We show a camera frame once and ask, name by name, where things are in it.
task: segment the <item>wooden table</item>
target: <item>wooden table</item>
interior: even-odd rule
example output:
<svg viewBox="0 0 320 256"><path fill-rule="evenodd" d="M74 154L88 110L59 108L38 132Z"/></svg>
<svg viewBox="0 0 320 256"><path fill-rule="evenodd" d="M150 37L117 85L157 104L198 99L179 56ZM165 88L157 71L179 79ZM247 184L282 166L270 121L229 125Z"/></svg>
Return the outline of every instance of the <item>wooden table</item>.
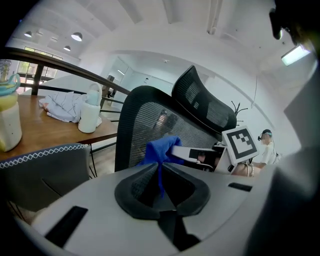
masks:
<svg viewBox="0 0 320 256"><path fill-rule="evenodd" d="M0 161L61 144L91 144L117 136L117 127L103 116L102 123L93 133L79 131L77 123L52 118L39 106L41 98L43 96L19 95L22 138L10 151L0 152Z"/></svg>

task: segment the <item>blue cloth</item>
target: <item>blue cloth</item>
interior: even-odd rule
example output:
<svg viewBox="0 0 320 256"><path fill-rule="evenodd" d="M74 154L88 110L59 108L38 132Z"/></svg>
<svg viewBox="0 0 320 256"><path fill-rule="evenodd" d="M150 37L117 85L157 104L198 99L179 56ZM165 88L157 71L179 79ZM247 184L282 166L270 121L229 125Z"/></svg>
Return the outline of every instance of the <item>blue cloth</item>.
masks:
<svg viewBox="0 0 320 256"><path fill-rule="evenodd" d="M178 136L168 136L146 144L144 159L137 166L158 163L158 185L161 197L164 197L165 190L162 185L162 163L175 163L183 165L184 161L171 154L172 146L182 146Z"/></svg>

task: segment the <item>office chair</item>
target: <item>office chair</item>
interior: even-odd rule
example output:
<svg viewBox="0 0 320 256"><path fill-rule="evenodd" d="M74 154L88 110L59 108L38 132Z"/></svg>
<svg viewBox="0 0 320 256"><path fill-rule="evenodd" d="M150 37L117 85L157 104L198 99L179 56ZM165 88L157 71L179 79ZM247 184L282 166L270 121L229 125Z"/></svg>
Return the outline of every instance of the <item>office chair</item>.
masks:
<svg viewBox="0 0 320 256"><path fill-rule="evenodd" d="M64 144L0 162L7 200L37 212L89 180L89 147Z"/></svg>
<svg viewBox="0 0 320 256"><path fill-rule="evenodd" d="M190 96L186 88L197 93L192 92L194 96ZM191 109L192 97L193 106L202 102L198 109ZM235 128L236 124L233 110L207 91L194 66L177 80L172 97L152 86L137 87L127 96L121 110L115 171L141 162L150 141L178 136L184 147L211 148L221 141L222 131Z"/></svg>

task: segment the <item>gray fabric panel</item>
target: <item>gray fabric panel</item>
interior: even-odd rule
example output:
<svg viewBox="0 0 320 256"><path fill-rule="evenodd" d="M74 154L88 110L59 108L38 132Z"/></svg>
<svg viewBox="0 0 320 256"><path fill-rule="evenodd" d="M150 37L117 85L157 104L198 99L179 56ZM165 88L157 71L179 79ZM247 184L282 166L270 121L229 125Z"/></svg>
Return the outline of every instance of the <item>gray fabric panel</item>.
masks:
<svg viewBox="0 0 320 256"><path fill-rule="evenodd" d="M0 169L6 198L36 212L87 181L90 149L71 149L79 146L79 143L64 144L1 162L14 163Z"/></svg>

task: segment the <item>white ceiling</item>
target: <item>white ceiling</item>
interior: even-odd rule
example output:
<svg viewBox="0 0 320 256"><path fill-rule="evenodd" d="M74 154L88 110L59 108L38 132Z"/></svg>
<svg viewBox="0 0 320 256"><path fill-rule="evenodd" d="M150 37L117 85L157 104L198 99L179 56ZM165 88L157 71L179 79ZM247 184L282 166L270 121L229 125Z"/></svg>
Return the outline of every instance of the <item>white ceiling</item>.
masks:
<svg viewBox="0 0 320 256"><path fill-rule="evenodd" d="M285 89L291 84L291 88L302 86L309 74L303 68L306 60L284 66L281 56L294 45L286 32L281 40L272 36L269 11L274 7L274 0L43 0L23 19L13 37L79 58L100 36L108 34L112 37L124 27L169 23L183 27L186 33L197 31L205 35L211 6L216 11L212 39L244 52L276 90L282 85ZM32 31L34 36L25 37L26 31ZM74 32L82 33L82 42L71 38ZM71 47L70 52L63 50L66 45ZM300 74L298 85L292 83L296 81L297 70Z"/></svg>

